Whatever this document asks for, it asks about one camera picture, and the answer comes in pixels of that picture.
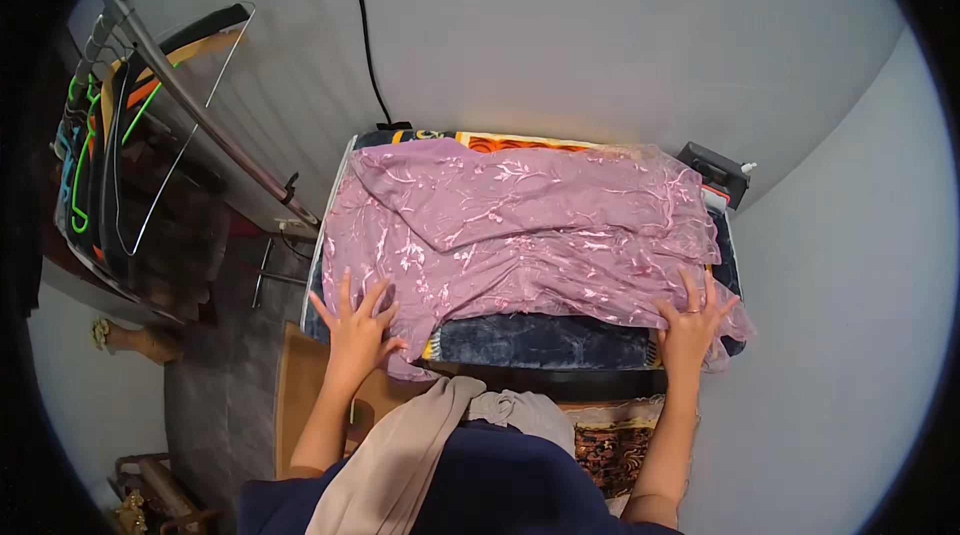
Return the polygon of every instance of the gold decoration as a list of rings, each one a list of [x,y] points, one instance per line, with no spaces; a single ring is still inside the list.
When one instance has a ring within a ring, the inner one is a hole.
[[[98,318],[90,325],[90,337],[98,350],[103,350],[107,344],[107,336],[111,334],[111,325],[106,319]]]
[[[140,494],[139,489],[134,489],[129,492],[129,495],[120,504],[120,509],[116,511],[117,520],[123,526],[126,535],[146,534],[147,518],[143,516],[143,510],[140,509],[142,505],[143,495]]]

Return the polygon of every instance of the black cable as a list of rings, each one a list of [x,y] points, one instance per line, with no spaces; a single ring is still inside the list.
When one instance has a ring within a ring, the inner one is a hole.
[[[297,256],[300,256],[301,258],[306,258],[306,260],[310,261],[311,263],[313,262],[313,258],[312,258],[312,257],[310,257],[309,255],[307,255],[306,253],[300,253],[300,252],[298,252],[296,249],[294,249],[294,246],[291,245],[289,241],[287,241],[287,237],[286,237],[286,235],[283,234],[283,231],[280,232],[280,240],[283,241],[283,245],[285,245],[285,246],[287,246],[288,248],[290,248],[290,251],[291,251],[291,252],[293,252],[293,253],[296,254]]]
[[[377,86],[377,77],[374,75],[374,57],[370,53],[370,30],[367,27],[367,2],[365,0],[357,0],[360,2],[360,19],[363,22],[363,45],[366,49],[366,70],[369,73],[369,84],[373,85],[373,93],[376,94],[376,101],[380,103],[380,108],[383,110],[383,116],[387,119],[387,124],[393,124],[394,121],[390,119],[390,111],[387,110],[387,105],[383,102],[383,96],[380,95],[380,87]]]

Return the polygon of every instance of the hand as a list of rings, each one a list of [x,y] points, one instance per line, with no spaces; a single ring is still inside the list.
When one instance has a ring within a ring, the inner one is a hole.
[[[700,366],[714,340],[714,332],[720,320],[734,307],[739,296],[730,298],[723,307],[717,307],[714,275],[703,271],[705,304],[700,307],[700,289],[693,275],[685,268],[679,269],[679,277],[686,287],[686,312],[679,313],[666,300],[653,300],[653,305],[669,324],[666,331],[656,334],[660,357],[669,385],[692,386],[700,384]]]
[[[389,285],[389,278],[380,280],[366,292],[366,297],[354,312],[351,303],[351,270],[347,268],[340,281],[339,317],[330,312],[316,293],[310,292],[313,307],[330,328],[330,361],[326,366],[322,387],[325,393],[351,399],[380,362],[394,350],[407,348],[407,342],[400,337],[382,341],[383,331],[400,307],[396,301],[374,316],[380,296]]]

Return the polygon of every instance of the floor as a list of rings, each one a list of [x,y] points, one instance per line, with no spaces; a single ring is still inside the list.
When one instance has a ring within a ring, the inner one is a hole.
[[[251,308],[267,238],[233,238],[213,283],[216,325],[191,325],[183,360],[166,367],[167,443],[174,476],[205,507],[229,508],[240,486],[274,477],[274,404],[283,325],[300,322],[304,288],[264,280]],[[295,243],[310,255],[313,245]],[[306,278],[309,261],[277,242],[268,271]]]

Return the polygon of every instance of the electrical outlet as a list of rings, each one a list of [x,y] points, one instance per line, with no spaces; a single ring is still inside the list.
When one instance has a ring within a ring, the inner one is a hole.
[[[281,231],[287,229],[306,229],[306,223],[300,218],[274,218]]]

